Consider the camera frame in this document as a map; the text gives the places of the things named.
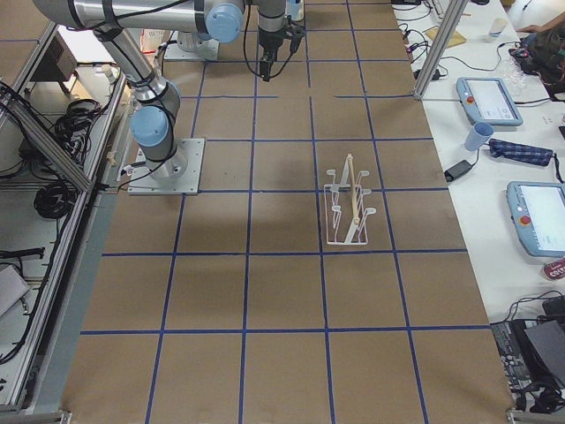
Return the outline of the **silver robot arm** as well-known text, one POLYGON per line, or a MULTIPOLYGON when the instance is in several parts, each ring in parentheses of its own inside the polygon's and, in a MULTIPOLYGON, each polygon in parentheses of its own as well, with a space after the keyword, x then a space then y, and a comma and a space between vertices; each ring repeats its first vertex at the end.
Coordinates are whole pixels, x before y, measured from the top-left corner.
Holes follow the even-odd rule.
POLYGON ((283 42, 290 41, 290 53, 295 54, 305 35, 287 14, 284 1, 37 1, 34 5, 57 24, 92 31, 123 72, 141 105, 132 116, 131 131, 152 177, 185 171, 186 160, 174 136, 180 95, 149 63, 130 29, 178 31, 229 43, 240 35, 245 8, 253 6, 263 49, 255 74, 264 81, 276 76, 272 67, 283 42))

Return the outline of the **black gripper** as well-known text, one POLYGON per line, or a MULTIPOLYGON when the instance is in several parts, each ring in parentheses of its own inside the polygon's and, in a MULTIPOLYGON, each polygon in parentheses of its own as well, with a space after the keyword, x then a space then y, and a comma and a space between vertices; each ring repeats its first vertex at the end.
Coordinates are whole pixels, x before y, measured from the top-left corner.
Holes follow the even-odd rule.
POLYGON ((263 52, 260 58, 260 77, 262 80, 272 79, 273 65, 277 60, 278 50, 283 45, 283 30, 271 32, 263 28, 258 30, 258 41, 263 52))

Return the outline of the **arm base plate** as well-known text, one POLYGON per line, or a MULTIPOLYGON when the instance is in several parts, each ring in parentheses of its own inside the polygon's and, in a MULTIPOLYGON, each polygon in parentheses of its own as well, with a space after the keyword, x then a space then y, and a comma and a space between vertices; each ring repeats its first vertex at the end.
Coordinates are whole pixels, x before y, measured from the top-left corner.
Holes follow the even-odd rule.
POLYGON ((143 162, 132 171, 127 186, 130 195, 196 195, 200 188, 205 139, 176 139, 177 152, 164 164, 147 162, 139 148, 136 160, 143 162))
POLYGON ((219 42, 204 39, 199 34, 174 32, 164 54, 165 61, 205 62, 215 61, 218 56, 219 42))

